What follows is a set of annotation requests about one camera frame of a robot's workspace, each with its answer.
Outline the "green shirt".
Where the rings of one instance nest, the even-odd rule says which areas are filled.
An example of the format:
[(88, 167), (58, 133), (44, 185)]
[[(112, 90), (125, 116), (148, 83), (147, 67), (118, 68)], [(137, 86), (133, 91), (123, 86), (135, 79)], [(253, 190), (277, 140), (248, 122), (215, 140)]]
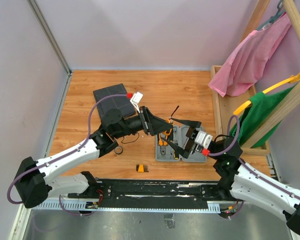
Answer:
[(241, 146), (255, 133), (261, 123), (292, 89), (293, 87), (290, 87), (274, 94), (258, 92), (250, 98), (251, 106), (246, 108), (239, 117), (237, 141)]

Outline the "orange tape measure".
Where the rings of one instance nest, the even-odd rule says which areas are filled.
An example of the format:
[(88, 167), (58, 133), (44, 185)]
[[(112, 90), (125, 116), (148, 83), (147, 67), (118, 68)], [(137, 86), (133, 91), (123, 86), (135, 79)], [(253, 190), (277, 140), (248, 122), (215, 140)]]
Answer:
[(167, 122), (168, 124), (170, 124), (171, 126), (173, 126), (173, 124), (174, 124), (174, 121), (173, 121), (172, 117), (173, 117), (173, 115), (176, 113), (176, 111), (179, 109), (179, 107), (180, 107), (180, 106), (177, 105), (176, 108), (174, 109), (174, 111), (170, 114), (169, 118), (166, 120), (166, 122)]

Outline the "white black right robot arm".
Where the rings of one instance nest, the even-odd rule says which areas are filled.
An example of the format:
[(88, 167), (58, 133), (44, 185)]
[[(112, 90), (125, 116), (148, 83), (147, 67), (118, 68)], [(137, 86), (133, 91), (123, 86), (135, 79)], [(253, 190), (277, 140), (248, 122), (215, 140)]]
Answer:
[(300, 236), (300, 189), (265, 175), (242, 159), (239, 127), (234, 136), (212, 137), (199, 129), (199, 121), (181, 120), (181, 123), (189, 127), (184, 147), (168, 139), (164, 142), (184, 158), (198, 152), (215, 160), (213, 167), (220, 176), (216, 193), (220, 199), (234, 198), (256, 205), (285, 221), (287, 227)]

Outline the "orange black pliers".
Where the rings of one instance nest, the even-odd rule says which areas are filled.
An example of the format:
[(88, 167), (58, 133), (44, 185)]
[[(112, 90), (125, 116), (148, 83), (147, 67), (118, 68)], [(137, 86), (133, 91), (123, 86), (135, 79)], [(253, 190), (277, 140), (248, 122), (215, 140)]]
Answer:
[(170, 136), (166, 132), (164, 132), (164, 133), (158, 134), (157, 138), (158, 138), (158, 146), (159, 146), (160, 154), (161, 154), (161, 156), (165, 156), (168, 143), (166, 141), (164, 141), (163, 138), (165, 138), (166, 140), (169, 140)]

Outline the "orange black hex key set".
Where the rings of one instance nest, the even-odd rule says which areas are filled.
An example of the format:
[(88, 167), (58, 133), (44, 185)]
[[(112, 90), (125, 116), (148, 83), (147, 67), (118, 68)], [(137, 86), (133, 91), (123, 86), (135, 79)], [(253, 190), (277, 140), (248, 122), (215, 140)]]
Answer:
[(147, 165), (144, 164), (137, 164), (136, 165), (136, 171), (138, 173), (148, 173), (149, 172), (149, 168)]

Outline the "wooden clothes rack frame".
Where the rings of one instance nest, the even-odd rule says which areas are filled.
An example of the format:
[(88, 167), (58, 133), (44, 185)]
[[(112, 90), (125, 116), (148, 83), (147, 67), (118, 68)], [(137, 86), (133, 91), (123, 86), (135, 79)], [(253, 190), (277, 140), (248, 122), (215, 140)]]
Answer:
[[(292, 23), (292, 27), (300, 42), (300, 12), (293, 0), (284, 0), (283, 6)], [(216, 134), (224, 134), (227, 130), (228, 120), (235, 113), (236, 107), (243, 100), (248, 99), (256, 93), (252, 86), (247, 92), (236, 97), (221, 97), (216, 91), (212, 92), (212, 104), (214, 111), (214, 124)], [(263, 134), (272, 129), (276, 124), (283, 120), (298, 104), (300, 104), (300, 82), (296, 87), (274, 108), (274, 110), (261, 122), (260, 127), (247, 142), (242, 146), (243, 153), (246, 155), (266, 156), (270, 151), (266, 141), (262, 147), (252, 148)]]

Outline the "dark grey checked cloth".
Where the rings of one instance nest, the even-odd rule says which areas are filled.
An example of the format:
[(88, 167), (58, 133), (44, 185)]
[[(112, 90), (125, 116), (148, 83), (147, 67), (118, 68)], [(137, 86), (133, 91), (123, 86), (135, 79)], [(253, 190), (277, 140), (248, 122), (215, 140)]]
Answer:
[(115, 97), (112, 96), (99, 103), (97, 106), (97, 111), (100, 119), (102, 119), (105, 116), (106, 112), (111, 109), (119, 109), (124, 118), (135, 115), (135, 108), (131, 104), (130, 100), (126, 97), (127, 93), (128, 92), (123, 83), (94, 90), (93, 96), (96, 102), (107, 96), (125, 95)]

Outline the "black yellow thick screwdriver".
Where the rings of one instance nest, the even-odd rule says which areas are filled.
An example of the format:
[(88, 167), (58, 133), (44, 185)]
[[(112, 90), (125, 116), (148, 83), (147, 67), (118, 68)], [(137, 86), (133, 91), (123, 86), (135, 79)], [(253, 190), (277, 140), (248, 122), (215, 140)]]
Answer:
[(173, 143), (178, 145), (179, 144), (179, 128), (173, 128)]

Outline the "teal clothes hanger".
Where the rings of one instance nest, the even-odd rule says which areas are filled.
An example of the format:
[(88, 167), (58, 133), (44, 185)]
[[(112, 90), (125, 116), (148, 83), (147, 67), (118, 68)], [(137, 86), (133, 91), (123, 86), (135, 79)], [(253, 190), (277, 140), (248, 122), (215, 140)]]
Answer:
[(274, 24), (278, 19), (280, 19), (282, 17), (283, 14), (286, 13), (286, 11), (283, 10), (283, 8), (284, 8), (283, 1), (279, 0), (279, 2), (277, 3), (277, 6), (276, 6), (277, 11), (276, 11), (275, 15), (271, 16), (268, 20), (266, 20), (261, 25), (259, 25), (256, 28), (256, 30), (257, 31), (265, 30), (266, 28), (268, 28), (269, 26)]

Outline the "pink shirt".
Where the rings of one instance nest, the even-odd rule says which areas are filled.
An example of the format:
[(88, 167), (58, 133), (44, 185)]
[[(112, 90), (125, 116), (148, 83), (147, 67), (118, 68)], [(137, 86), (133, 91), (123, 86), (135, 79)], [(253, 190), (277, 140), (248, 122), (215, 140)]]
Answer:
[(208, 86), (220, 96), (244, 94), (263, 76), (265, 66), (291, 27), (285, 13), (263, 30), (253, 30), (234, 49)]

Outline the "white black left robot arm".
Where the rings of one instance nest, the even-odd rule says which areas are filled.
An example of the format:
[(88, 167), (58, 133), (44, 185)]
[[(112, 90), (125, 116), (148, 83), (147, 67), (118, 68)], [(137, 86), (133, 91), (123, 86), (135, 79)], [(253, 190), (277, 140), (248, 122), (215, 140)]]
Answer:
[(156, 136), (169, 131), (173, 125), (153, 115), (150, 110), (141, 106), (135, 116), (124, 118), (116, 108), (108, 110), (95, 132), (77, 145), (52, 156), (34, 160), (31, 156), (24, 158), (16, 172), (14, 180), (8, 187), (7, 199), (10, 203), (12, 188), (16, 188), (22, 204), (31, 209), (43, 203), (47, 198), (68, 193), (83, 194), (91, 198), (97, 193), (97, 185), (89, 173), (80, 173), (71, 177), (62, 174), (90, 160), (101, 158), (116, 147), (117, 139), (135, 135), (144, 131), (146, 135)]

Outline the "black yellow slim screwdriver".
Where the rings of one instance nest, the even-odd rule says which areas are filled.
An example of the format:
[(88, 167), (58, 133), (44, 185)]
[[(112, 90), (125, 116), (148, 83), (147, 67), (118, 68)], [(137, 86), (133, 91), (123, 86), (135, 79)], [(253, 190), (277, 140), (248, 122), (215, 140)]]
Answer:
[(176, 161), (179, 161), (180, 160), (180, 155), (177, 151), (173, 151), (173, 159), (176, 160)]

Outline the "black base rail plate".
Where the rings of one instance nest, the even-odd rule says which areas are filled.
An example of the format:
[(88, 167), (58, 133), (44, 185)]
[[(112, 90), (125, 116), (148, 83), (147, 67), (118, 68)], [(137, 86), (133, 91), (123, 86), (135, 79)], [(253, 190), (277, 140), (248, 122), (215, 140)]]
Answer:
[(86, 200), (103, 195), (102, 208), (122, 209), (205, 209), (208, 201), (236, 202), (230, 194), (217, 191), (215, 181), (106, 179), (95, 180), (83, 193), (68, 198)]

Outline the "black tape roll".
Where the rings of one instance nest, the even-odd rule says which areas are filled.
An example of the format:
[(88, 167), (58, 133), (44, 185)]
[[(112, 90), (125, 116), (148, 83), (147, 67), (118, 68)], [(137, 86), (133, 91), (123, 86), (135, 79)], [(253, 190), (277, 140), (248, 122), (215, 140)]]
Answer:
[(121, 155), (123, 153), (123, 148), (121, 146), (117, 146), (115, 149), (114, 149), (114, 152), (115, 154), (117, 155)]

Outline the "aluminium frame rail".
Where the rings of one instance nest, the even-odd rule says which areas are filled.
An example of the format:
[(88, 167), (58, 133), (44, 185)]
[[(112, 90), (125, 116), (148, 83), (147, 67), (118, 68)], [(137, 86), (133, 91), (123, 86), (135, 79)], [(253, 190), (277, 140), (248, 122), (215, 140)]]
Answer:
[(221, 212), (208, 202), (234, 202), (236, 198), (217, 187), (209, 181), (95, 179), (84, 172), (58, 177), (49, 184), (32, 184), (20, 196), (27, 209), (64, 207), (84, 214), (96, 210)]

